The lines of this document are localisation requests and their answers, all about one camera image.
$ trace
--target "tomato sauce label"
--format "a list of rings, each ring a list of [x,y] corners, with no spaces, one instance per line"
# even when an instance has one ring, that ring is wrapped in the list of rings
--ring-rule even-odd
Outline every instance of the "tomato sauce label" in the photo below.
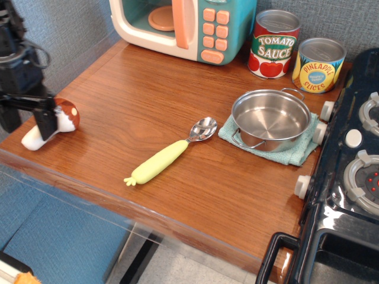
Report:
[[[265,78],[278,78],[287,73],[296,38],[290,35],[264,34],[253,38],[249,68]]]
[[[292,82],[299,89],[309,93],[325,93],[333,89],[343,59],[335,62],[316,62],[298,53]]]

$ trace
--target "black stove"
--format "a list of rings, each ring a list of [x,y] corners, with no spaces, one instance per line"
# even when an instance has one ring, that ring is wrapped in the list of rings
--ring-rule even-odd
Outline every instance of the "black stove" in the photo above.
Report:
[[[300,236],[273,235],[256,283],[278,250],[294,251],[286,283],[379,283],[379,49],[353,62],[329,120],[314,175],[299,177]]]

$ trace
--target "microwave button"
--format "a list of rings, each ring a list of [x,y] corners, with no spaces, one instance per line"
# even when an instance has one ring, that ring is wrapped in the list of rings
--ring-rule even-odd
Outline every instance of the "microwave button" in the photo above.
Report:
[[[203,37],[203,46],[208,47],[209,49],[214,47],[214,38],[212,37]]]
[[[229,28],[225,25],[218,25],[216,28],[216,36],[221,38],[227,38]]]
[[[221,25],[226,25],[229,22],[229,12],[228,11],[217,12],[217,22]]]
[[[227,40],[216,39],[216,49],[221,51],[227,50]]]
[[[214,34],[214,24],[210,24],[206,22],[203,25],[203,33],[208,34],[209,36],[212,36]]]
[[[203,18],[205,21],[213,22],[216,19],[216,11],[210,8],[204,9]]]
[[[205,49],[201,52],[201,58],[206,62],[220,64],[224,60],[224,55],[219,51]]]

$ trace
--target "yellow spoon handle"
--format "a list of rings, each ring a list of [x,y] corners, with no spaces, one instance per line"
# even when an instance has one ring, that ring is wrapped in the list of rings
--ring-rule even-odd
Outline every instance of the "yellow spoon handle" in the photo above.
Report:
[[[142,185],[166,169],[188,147],[186,140],[179,140],[156,153],[149,160],[142,163],[131,173],[131,177],[124,179],[127,186]]]

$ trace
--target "microwave door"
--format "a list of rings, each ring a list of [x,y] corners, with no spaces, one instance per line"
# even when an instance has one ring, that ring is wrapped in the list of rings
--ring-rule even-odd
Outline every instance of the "microwave door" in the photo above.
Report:
[[[197,0],[172,0],[163,4],[173,7],[175,32],[162,32],[148,23],[149,14],[162,7],[162,1],[157,4],[154,0],[148,0],[146,4],[146,0],[110,0],[110,4],[116,32],[125,41],[176,57],[197,60]]]

